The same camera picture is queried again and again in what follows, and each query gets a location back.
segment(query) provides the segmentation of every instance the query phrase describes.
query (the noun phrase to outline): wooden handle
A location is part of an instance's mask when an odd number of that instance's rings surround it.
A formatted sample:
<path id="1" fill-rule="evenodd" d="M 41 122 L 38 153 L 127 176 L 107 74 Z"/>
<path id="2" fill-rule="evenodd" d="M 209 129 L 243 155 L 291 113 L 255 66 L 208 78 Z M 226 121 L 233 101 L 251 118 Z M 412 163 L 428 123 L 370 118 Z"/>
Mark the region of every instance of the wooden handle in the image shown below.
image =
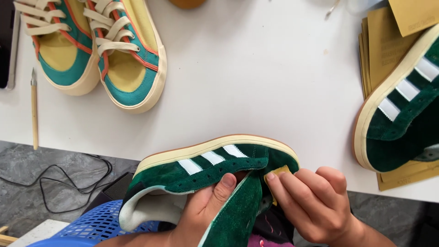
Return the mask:
<path id="1" fill-rule="evenodd" d="M 38 148 L 38 121 L 36 117 L 36 86 L 32 88 L 32 133 L 33 133 L 33 149 Z"/>

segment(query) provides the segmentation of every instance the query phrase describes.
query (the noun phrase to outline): black cable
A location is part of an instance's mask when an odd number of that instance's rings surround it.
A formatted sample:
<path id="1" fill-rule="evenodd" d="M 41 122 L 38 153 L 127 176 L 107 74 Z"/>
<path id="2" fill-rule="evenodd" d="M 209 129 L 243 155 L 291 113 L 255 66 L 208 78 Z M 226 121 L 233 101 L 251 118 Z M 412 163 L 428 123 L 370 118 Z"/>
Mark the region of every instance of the black cable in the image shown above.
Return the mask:
<path id="1" fill-rule="evenodd" d="M 99 155 L 91 155 L 91 154 L 88 154 L 88 153 L 85 153 L 85 155 L 90 156 L 90 157 L 93 157 L 93 158 L 96 158 L 96 159 L 100 159 L 100 160 L 102 160 L 102 161 L 105 163 L 105 165 L 107 166 L 107 172 L 105 173 L 105 175 L 102 176 L 102 178 L 99 179 L 97 182 L 95 182 L 95 183 L 93 183 L 92 185 L 90 185 L 90 186 L 88 186 L 88 187 L 85 187 L 85 188 L 78 188 L 78 186 L 76 186 L 76 184 L 73 182 L 73 180 L 70 178 L 70 176 L 67 175 L 67 173 L 65 172 L 65 170 L 62 169 L 62 167 L 60 167 L 60 166 L 58 166 L 58 165 L 56 165 L 56 164 L 54 164 L 54 165 L 50 165 L 48 168 L 44 169 L 44 171 L 38 175 L 38 177 L 35 179 L 35 181 L 32 182 L 31 184 L 28 184 L 28 185 L 21 184 L 21 183 L 17 183 L 17 182 L 13 182 L 13 181 L 7 180 L 7 179 L 2 178 L 2 177 L 0 177 L 0 180 L 3 180 L 3 181 L 5 181 L 6 183 L 9 183 L 9 184 L 12 184 L 12 185 L 22 186 L 22 187 L 26 187 L 26 188 L 34 186 L 34 185 L 39 181 L 39 182 L 40 182 L 41 194 L 43 195 L 44 206 L 46 207 L 47 211 L 49 211 L 50 213 L 53 213 L 53 214 L 62 214 L 62 213 L 68 213 L 68 212 L 76 211 L 76 210 L 79 210 L 79 209 L 81 209 L 81 208 L 83 208 L 83 207 L 85 207 L 85 206 L 88 205 L 88 203 L 90 202 L 90 199 L 91 199 L 91 196 L 92 196 L 93 192 L 95 192 L 98 188 L 110 184 L 110 183 L 106 183 L 106 184 L 99 185 L 99 184 L 100 184 L 100 183 L 101 183 L 106 177 L 108 177 L 108 175 L 113 171 L 113 165 L 110 163 L 110 161 L 108 161 L 108 160 L 102 158 L 102 157 L 99 156 Z M 46 173 L 47 170 L 49 170 L 51 167 L 57 167 L 57 168 L 59 168 L 59 169 L 62 171 L 62 173 L 67 177 L 67 179 L 68 179 L 72 184 L 69 184 L 69 183 L 66 183 L 66 182 L 64 182 L 64 181 L 61 181 L 61 180 L 58 180 L 58 179 L 54 179 L 54 178 L 43 177 L 44 173 Z M 55 212 L 55 211 L 50 210 L 49 207 L 47 206 L 46 195 L 44 194 L 44 189 L 43 189 L 43 179 L 51 180 L 51 181 L 55 181 L 55 182 L 62 183 L 62 184 L 67 185 L 67 186 L 69 186 L 69 187 L 71 187 L 71 188 L 73 188 L 73 189 L 76 189 L 79 193 L 84 194 L 84 195 L 89 194 L 88 199 L 87 199 L 87 202 L 86 202 L 84 205 L 82 205 L 82 206 L 80 206 L 80 207 L 78 207 L 78 208 L 75 208 L 75 209 L 71 209 L 71 210 L 60 211 L 60 212 Z"/>

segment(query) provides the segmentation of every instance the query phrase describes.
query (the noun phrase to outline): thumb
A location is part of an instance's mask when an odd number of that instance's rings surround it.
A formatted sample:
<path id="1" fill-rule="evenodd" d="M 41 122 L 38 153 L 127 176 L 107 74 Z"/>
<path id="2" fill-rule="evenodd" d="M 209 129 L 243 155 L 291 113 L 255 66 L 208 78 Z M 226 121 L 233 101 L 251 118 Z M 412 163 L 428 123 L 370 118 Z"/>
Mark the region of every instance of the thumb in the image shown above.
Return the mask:
<path id="1" fill-rule="evenodd" d="M 236 186 L 236 177 L 231 173 L 224 174 L 221 181 L 213 189 L 213 194 L 206 206 L 206 211 L 210 218 L 214 218 L 221 207 L 229 199 Z"/>

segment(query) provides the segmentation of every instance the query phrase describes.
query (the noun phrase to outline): blue plastic basket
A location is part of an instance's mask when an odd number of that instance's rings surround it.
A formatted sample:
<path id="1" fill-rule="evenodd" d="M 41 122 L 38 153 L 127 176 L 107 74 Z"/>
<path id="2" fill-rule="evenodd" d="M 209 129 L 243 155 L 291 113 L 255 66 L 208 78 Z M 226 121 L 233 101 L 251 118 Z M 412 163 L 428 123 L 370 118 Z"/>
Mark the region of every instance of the blue plastic basket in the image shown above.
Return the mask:
<path id="1" fill-rule="evenodd" d="M 118 222 L 122 200 L 102 204 L 85 213 L 53 237 L 28 247 L 86 247 L 125 234 L 135 232 L 156 232 L 159 221 L 142 223 L 132 232 L 123 231 Z"/>

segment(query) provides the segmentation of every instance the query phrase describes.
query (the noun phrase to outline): smartphone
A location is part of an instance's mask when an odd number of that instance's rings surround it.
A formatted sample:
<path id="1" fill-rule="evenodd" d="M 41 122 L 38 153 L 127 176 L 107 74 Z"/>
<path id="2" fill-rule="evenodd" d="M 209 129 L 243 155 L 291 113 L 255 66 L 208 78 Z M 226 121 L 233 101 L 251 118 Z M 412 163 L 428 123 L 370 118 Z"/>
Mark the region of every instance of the smartphone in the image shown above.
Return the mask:
<path id="1" fill-rule="evenodd" d="M 17 60 L 20 14 L 14 4 L 5 3 L 0 8 L 0 89 L 11 90 L 15 85 L 15 64 Z"/>

